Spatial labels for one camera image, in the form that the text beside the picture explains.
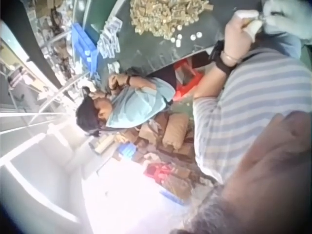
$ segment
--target hair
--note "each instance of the hair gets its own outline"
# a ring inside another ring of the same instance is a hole
[[[98,110],[91,97],[86,96],[76,111],[77,125],[91,136],[99,137],[100,120]]]
[[[220,196],[222,189],[218,186],[207,195],[184,230],[172,230],[170,234],[244,234],[243,224]]]

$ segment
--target striped shirt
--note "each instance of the striped shirt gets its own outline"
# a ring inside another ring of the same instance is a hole
[[[312,74],[300,61],[272,49],[250,53],[218,98],[193,102],[196,161],[220,183],[275,114],[312,111]]]

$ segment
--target woman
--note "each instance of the woman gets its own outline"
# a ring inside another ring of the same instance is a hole
[[[90,94],[76,112],[77,125],[94,136],[105,127],[131,128],[146,122],[164,110],[176,92],[172,65],[149,78],[114,74],[108,80],[111,97],[103,92]]]

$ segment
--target light blue shirt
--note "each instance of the light blue shirt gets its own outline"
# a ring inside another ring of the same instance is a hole
[[[144,87],[126,86],[120,94],[112,98],[113,112],[106,122],[111,128],[132,128],[143,124],[166,107],[176,91],[159,78],[150,78],[156,90]]]

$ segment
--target gray striped shirt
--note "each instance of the gray striped shirt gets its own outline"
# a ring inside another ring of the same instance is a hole
[[[256,55],[231,73],[219,98],[193,102],[196,161],[220,183],[275,114],[312,111],[312,74],[300,61],[272,49],[250,53]]]

